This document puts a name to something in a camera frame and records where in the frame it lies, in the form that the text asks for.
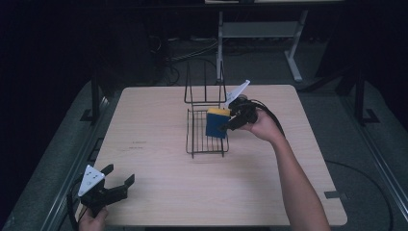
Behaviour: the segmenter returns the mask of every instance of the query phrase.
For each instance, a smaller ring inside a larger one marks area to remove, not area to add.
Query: dark background
[[[201,1],[166,1],[169,5],[186,2]],[[0,225],[24,190],[76,94],[92,74],[98,75],[106,95],[126,86],[153,85],[159,76],[157,67],[168,54],[166,44],[162,53],[151,54],[150,46],[155,44],[148,35],[162,39],[217,35],[217,12],[104,10],[107,14],[101,15],[92,9],[100,6],[103,3],[99,1],[88,1],[85,6],[75,1],[0,2]],[[403,1],[350,1],[339,20],[328,11],[310,11],[302,37],[326,41],[333,35],[318,77],[356,64],[381,91],[405,128],[407,11]],[[129,52],[129,46],[135,49]],[[131,79],[129,76],[135,73],[143,77]]]

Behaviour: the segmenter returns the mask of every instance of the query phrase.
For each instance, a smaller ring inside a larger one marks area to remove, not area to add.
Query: dish rack
[[[224,157],[224,153],[229,149],[228,135],[225,139],[220,139],[208,137],[205,133],[207,110],[210,107],[221,108],[221,104],[226,101],[225,81],[221,75],[221,78],[214,83],[215,87],[210,87],[207,80],[206,63],[204,63],[203,73],[203,78],[192,79],[190,64],[187,63],[184,102],[191,106],[187,110],[186,151],[193,158],[196,154],[220,154]],[[214,95],[214,88],[217,88],[217,95]]]

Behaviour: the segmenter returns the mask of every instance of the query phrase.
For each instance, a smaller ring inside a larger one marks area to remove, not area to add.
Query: floor
[[[173,58],[211,45],[208,41],[170,43]],[[227,85],[245,79],[253,85],[277,84],[305,88],[319,80],[315,77],[324,43],[302,42],[295,55],[303,82],[293,80],[283,51],[290,40],[230,40],[226,44],[224,77]],[[184,86],[187,65],[196,81],[204,69],[216,79],[214,51],[187,60],[177,60],[162,69],[156,86]],[[380,93],[366,83],[365,105],[372,109],[379,123],[360,126],[352,116],[353,93],[338,96],[334,88],[339,80],[299,98],[326,160],[333,182],[341,194],[348,222],[333,230],[408,230],[407,219],[398,209],[387,184],[375,164],[372,141],[393,170],[402,189],[408,192],[408,133],[385,106]],[[36,172],[21,195],[3,230],[71,230],[66,216],[64,195],[86,164],[97,157],[98,147],[115,112],[120,90],[101,103],[101,117],[94,125],[80,121],[90,108],[90,84],[86,84],[67,112],[54,139],[50,142]],[[145,230],[290,230],[289,227],[147,227]],[[110,227],[106,230],[141,230],[140,227]]]

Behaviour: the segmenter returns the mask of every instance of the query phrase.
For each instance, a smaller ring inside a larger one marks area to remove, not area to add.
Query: human hand
[[[96,218],[92,215],[92,210],[87,207],[83,207],[81,214],[83,216],[79,220],[80,231],[103,231],[105,228],[105,218],[108,216],[108,210],[106,206],[98,213]]]
[[[257,109],[258,119],[255,123],[247,123],[240,129],[253,133],[257,138],[275,144],[285,137],[272,118],[263,110]]]

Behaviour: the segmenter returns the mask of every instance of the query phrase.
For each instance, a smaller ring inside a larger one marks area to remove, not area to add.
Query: human arm
[[[293,154],[286,138],[262,110],[258,120],[242,129],[268,141],[276,155],[285,210],[293,230],[330,230],[319,197]]]
[[[92,210],[87,207],[82,209],[82,217],[79,220],[80,231],[103,231],[105,228],[105,218],[108,216],[108,210],[103,207],[94,218]]]

